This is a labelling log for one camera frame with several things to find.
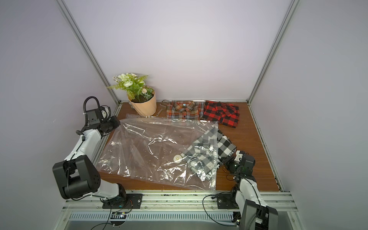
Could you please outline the multicolour tartan shirt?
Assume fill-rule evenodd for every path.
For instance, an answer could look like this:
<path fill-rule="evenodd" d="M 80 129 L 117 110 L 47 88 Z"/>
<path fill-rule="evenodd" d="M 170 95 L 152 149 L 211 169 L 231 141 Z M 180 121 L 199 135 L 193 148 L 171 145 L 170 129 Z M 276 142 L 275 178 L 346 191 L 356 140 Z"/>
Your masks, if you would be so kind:
<path fill-rule="evenodd" d="M 200 120 L 203 116 L 205 102 L 172 101 L 166 107 L 169 119 Z"/>

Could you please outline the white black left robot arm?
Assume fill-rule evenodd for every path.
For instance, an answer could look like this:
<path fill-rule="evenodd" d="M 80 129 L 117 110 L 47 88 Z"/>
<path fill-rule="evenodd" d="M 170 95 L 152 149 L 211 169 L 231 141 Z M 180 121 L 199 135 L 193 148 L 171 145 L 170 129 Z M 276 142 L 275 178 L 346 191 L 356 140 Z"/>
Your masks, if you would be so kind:
<path fill-rule="evenodd" d="M 89 158 L 100 140 L 119 127 L 120 121 L 111 115 L 106 105 L 84 111 L 84 115 L 84 127 L 76 131 L 79 136 L 76 146 L 64 161 L 54 164 L 52 168 L 59 192 L 66 200 L 94 196 L 105 203 L 125 202 L 127 195 L 123 186 L 102 180 Z"/>

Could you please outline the red black plaid shirt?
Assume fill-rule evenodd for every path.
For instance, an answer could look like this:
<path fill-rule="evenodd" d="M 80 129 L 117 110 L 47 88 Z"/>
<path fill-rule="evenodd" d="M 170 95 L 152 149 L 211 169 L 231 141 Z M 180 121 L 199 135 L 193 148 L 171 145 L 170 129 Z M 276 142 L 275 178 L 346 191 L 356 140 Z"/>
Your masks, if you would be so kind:
<path fill-rule="evenodd" d="M 236 128 L 240 119 L 240 111 L 238 106 L 230 103 L 205 101 L 201 118 L 208 121 L 217 121 L 222 125 Z"/>

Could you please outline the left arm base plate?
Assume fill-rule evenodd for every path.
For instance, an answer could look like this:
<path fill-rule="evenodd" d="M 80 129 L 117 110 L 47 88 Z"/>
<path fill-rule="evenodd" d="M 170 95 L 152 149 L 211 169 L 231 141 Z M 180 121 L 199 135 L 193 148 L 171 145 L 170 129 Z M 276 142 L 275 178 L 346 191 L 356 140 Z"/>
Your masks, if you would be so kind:
<path fill-rule="evenodd" d="M 101 200 L 103 209 L 140 209 L 143 194 L 133 193 L 126 196 L 118 195 L 115 198 Z"/>

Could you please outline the clear plastic vacuum bag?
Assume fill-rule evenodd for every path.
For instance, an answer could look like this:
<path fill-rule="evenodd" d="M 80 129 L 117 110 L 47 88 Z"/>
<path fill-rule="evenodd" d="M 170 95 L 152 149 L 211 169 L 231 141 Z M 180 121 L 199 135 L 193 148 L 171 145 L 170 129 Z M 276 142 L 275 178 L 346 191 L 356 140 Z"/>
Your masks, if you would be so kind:
<path fill-rule="evenodd" d="M 103 173 L 129 179 L 213 191 L 217 169 L 210 181 L 201 181 L 184 160 L 175 163 L 173 158 L 214 127 L 217 122 L 127 115 L 95 165 Z"/>

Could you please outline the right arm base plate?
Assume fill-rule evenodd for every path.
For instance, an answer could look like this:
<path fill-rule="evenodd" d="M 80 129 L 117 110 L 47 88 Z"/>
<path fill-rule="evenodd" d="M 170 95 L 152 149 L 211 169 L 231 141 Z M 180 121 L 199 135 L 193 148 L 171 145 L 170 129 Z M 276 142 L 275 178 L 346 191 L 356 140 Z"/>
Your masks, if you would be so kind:
<path fill-rule="evenodd" d="M 238 209 L 235 196 L 230 193 L 216 195 L 218 209 Z"/>

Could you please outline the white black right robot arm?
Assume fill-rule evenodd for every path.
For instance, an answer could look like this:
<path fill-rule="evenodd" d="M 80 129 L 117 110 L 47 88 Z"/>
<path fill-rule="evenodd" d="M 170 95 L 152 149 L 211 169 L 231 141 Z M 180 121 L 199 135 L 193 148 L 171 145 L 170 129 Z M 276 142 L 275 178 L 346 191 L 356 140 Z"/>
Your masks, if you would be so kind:
<path fill-rule="evenodd" d="M 225 166 L 235 181 L 231 199 L 240 211 L 238 225 L 241 230 L 277 230 L 278 211 L 270 207 L 257 187 L 253 176 L 255 158 L 244 151 L 237 151 L 226 161 Z"/>

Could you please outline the grey white checked shirt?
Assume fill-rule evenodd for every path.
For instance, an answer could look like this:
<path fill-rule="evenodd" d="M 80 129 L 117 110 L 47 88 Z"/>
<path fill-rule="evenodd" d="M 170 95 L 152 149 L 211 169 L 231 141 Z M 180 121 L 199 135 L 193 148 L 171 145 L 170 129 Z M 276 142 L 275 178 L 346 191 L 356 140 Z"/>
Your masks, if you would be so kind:
<path fill-rule="evenodd" d="M 230 158 L 236 149 L 230 139 L 214 127 L 195 140 L 180 156 L 201 181 L 210 181 L 215 169 Z"/>

